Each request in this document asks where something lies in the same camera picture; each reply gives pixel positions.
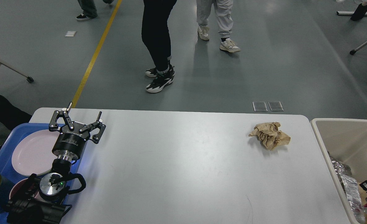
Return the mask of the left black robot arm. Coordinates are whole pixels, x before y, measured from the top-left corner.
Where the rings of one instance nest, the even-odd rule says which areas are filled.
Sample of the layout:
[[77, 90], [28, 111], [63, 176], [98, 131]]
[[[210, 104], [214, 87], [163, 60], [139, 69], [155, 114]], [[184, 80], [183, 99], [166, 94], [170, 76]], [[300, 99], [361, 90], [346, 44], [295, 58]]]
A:
[[9, 224], [59, 224], [72, 208], [64, 204], [68, 195], [77, 194], [86, 188], [81, 174], [72, 173], [72, 165], [81, 159], [88, 141], [98, 144], [106, 129], [98, 113], [95, 122], [83, 124], [71, 120], [66, 108], [53, 113], [48, 129], [58, 132], [52, 153], [56, 156], [50, 171], [40, 177], [31, 174], [6, 204]]

